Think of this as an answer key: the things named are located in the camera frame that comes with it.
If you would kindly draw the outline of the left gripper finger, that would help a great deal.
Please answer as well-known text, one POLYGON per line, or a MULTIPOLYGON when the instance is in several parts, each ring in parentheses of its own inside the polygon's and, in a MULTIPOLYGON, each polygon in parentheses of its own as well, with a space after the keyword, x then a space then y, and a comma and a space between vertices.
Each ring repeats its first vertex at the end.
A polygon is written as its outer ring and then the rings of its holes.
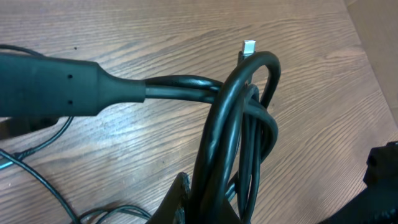
MULTIPOLYGON (((236 195, 235 191, 235 181, 237 176, 234 175, 231 179, 232 183, 228 184, 228 189, 226 191, 226 197, 221 204, 221 208, 215 219, 211 223, 222 223, 222 224, 241 224, 241 220, 238 215, 233 210, 230 201, 236 195)), ((189 175, 180 172, 166 196, 164 197, 159 208, 153 214, 147 224, 182 224, 187 223, 185 218, 187 206, 188 194, 190 193, 190 180, 189 175)))

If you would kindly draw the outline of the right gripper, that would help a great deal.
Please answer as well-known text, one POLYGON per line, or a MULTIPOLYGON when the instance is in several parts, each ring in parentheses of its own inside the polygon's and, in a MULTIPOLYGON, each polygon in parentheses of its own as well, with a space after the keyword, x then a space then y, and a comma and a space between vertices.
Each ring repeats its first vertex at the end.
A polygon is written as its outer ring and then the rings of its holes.
POLYGON ((372 148, 366 164, 366 188, 321 224, 397 223, 397 142, 372 148))

